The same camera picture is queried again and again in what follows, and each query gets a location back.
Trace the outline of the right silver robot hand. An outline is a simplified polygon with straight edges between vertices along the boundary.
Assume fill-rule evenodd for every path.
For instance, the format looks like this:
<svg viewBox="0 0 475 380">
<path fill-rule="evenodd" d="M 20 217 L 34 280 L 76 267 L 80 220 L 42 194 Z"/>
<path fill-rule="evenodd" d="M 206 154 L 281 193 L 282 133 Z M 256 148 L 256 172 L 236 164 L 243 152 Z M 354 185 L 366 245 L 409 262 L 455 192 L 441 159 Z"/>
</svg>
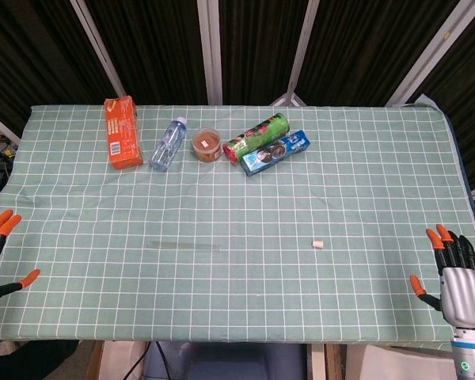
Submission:
<svg viewBox="0 0 475 380">
<path fill-rule="evenodd" d="M 409 276 L 416 297 L 441 312 L 449 325 L 475 329 L 475 250 L 463 235 L 444 225 L 426 229 L 439 274 L 440 296 L 428 294 L 416 275 Z"/>
</svg>

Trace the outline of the clear glass test tube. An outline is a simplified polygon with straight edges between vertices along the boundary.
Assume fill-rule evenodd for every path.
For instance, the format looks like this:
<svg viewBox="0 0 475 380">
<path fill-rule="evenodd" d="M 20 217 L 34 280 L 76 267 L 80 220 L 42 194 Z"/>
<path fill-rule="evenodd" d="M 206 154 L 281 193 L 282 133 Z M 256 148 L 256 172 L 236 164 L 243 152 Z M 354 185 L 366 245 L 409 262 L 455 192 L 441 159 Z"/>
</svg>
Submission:
<svg viewBox="0 0 475 380">
<path fill-rule="evenodd" d="M 148 241 L 147 248 L 151 249 L 174 249 L 174 250 L 217 250 L 221 249 L 218 245 L 204 244 L 204 243 L 185 243 L 185 242 L 171 242 L 171 241 Z"/>
</svg>

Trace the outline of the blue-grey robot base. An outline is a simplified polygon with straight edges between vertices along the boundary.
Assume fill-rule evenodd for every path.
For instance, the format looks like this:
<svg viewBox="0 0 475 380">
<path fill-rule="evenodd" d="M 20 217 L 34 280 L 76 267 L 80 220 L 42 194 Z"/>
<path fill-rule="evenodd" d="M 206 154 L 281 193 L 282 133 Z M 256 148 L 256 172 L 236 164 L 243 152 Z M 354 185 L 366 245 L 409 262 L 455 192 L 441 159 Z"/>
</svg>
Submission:
<svg viewBox="0 0 475 380">
<path fill-rule="evenodd" d="M 142 380 L 307 380 L 307 346 L 287 343 L 153 343 Z"/>
</svg>

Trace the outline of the wooden table leg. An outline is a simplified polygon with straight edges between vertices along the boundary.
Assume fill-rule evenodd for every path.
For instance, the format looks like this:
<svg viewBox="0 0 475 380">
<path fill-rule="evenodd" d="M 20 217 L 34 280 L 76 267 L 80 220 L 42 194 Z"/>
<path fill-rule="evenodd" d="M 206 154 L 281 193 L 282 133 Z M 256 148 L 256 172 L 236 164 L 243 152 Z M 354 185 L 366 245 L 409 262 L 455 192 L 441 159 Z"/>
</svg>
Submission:
<svg viewBox="0 0 475 380">
<path fill-rule="evenodd" d="M 339 344 L 325 345 L 325 374 L 326 380 L 344 380 Z"/>
<path fill-rule="evenodd" d="M 101 360 L 104 351 L 104 344 L 103 340 L 98 340 L 92 350 L 89 364 L 87 367 L 85 380 L 98 380 L 101 368 Z"/>
</svg>

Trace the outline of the orange carton box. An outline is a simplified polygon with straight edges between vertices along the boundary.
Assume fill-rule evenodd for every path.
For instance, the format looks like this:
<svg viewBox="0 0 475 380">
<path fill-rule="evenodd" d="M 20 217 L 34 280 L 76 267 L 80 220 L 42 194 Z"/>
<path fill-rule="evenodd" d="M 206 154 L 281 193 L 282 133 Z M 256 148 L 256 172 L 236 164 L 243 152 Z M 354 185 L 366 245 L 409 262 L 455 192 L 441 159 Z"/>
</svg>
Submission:
<svg viewBox="0 0 475 380">
<path fill-rule="evenodd" d="M 108 161 L 114 169 L 126 169 L 143 163 L 136 127 L 136 106 L 131 96 L 106 99 L 105 126 Z"/>
</svg>

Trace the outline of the black pleated screen panel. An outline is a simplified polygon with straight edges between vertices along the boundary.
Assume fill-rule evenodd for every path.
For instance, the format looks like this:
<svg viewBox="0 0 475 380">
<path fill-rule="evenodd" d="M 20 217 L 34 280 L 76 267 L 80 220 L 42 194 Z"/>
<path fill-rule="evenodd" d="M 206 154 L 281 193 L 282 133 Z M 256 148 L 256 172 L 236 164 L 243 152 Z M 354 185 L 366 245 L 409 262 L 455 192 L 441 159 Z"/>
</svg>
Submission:
<svg viewBox="0 0 475 380">
<path fill-rule="evenodd" d="M 295 93 L 384 106 L 458 0 L 320 0 Z"/>
<path fill-rule="evenodd" d="M 138 105 L 206 105 L 196 0 L 85 0 Z"/>
<path fill-rule="evenodd" d="M 115 95 L 70 0 L 0 0 L 0 121 L 22 135 L 34 105 Z"/>
<path fill-rule="evenodd" d="M 287 91 L 308 0 L 219 0 L 225 105 L 269 105 Z"/>
<path fill-rule="evenodd" d="M 475 18 L 409 98 L 424 94 L 450 119 L 469 185 L 475 188 Z"/>
</svg>

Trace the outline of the clear plastic water bottle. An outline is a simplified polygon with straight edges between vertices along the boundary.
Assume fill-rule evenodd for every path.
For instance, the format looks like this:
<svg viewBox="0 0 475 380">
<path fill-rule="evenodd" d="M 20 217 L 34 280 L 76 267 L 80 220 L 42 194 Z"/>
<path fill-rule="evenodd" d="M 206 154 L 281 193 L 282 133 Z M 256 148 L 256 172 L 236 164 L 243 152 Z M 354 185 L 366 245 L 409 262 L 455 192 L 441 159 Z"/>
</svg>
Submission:
<svg viewBox="0 0 475 380">
<path fill-rule="evenodd" d="M 150 168 L 166 172 L 186 135 L 187 120 L 184 117 L 172 120 L 150 157 Z"/>
</svg>

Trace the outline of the green checked tablecloth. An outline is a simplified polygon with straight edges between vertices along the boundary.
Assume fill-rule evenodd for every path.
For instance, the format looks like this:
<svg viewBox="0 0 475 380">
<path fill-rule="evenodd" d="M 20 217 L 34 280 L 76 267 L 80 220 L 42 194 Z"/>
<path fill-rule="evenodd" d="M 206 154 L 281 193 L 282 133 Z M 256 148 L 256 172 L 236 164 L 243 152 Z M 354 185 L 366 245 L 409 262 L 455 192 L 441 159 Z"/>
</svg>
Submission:
<svg viewBox="0 0 475 380">
<path fill-rule="evenodd" d="M 427 228 L 475 248 L 450 121 L 427 105 L 283 114 L 310 146 L 248 177 L 191 139 L 164 173 L 116 170 L 100 105 L 32 107 L 0 194 L 22 217 L 0 283 L 40 276 L 0 298 L 0 339 L 448 341 L 409 276 L 439 293 Z"/>
</svg>

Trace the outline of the blue cookie pack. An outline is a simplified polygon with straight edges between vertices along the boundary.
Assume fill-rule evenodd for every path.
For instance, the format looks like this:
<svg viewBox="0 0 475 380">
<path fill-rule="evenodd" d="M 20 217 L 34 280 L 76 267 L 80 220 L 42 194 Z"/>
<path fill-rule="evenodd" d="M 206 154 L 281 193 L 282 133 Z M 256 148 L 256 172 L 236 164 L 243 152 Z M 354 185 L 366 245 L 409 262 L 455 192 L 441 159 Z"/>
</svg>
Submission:
<svg viewBox="0 0 475 380">
<path fill-rule="evenodd" d="M 265 171 L 288 158 L 308 148 L 310 140 L 303 130 L 285 135 L 271 144 L 246 154 L 240 161 L 241 167 L 248 177 Z"/>
</svg>

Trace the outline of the round jar with brown contents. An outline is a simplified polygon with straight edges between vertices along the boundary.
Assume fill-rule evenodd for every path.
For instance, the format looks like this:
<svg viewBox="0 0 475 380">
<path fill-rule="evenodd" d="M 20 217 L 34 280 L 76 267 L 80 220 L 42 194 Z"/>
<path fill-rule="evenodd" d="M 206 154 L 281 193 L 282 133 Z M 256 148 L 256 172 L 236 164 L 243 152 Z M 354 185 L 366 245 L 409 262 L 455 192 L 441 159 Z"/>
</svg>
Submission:
<svg viewBox="0 0 475 380">
<path fill-rule="evenodd" d="M 201 128 L 192 138 L 194 155 L 201 162 L 215 162 L 221 155 L 221 139 L 213 128 Z"/>
</svg>

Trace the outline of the green chip can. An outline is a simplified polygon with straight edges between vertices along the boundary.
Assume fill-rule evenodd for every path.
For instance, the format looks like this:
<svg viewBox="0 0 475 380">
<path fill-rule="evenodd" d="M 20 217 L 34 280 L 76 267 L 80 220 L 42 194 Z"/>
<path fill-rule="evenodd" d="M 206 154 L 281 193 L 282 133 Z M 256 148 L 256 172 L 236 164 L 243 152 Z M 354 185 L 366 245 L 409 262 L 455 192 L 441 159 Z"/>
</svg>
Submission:
<svg viewBox="0 0 475 380">
<path fill-rule="evenodd" d="M 246 154 L 276 141 L 290 130 L 287 118 L 277 113 L 222 145 L 223 153 L 237 164 Z"/>
</svg>

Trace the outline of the white screen frame post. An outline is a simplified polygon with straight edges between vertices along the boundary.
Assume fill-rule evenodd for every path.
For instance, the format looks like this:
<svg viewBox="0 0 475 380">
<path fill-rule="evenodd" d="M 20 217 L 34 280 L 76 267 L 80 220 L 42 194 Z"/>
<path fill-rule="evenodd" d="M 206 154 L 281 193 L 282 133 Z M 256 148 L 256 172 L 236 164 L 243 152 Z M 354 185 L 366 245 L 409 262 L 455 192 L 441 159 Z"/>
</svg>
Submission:
<svg viewBox="0 0 475 380">
<path fill-rule="evenodd" d="M 85 34 L 88 37 L 90 44 L 93 47 L 103 69 L 110 81 L 113 89 L 118 97 L 124 97 L 127 92 L 120 80 L 112 59 L 108 53 L 105 43 L 101 38 L 101 34 L 94 22 L 94 19 L 89 11 L 85 0 L 70 0 L 74 12 L 76 13 Z"/>
<path fill-rule="evenodd" d="M 223 105 L 219 0 L 197 0 L 203 68 L 209 105 Z"/>
<path fill-rule="evenodd" d="M 408 102 L 474 18 L 475 0 L 460 0 L 386 102 L 387 107 Z"/>
<path fill-rule="evenodd" d="M 287 84 L 287 90 L 272 103 L 272 106 L 303 106 L 305 104 L 300 99 L 300 97 L 295 94 L 295 90 L 297 88 L 304 59 L 306 57 L 306 51 L 317 16 L 319 4 L 320 0 L 308 0 L 302 29 L 298 38 L 294 62 L 292 64 L 291 74 Z"/>
</svg>

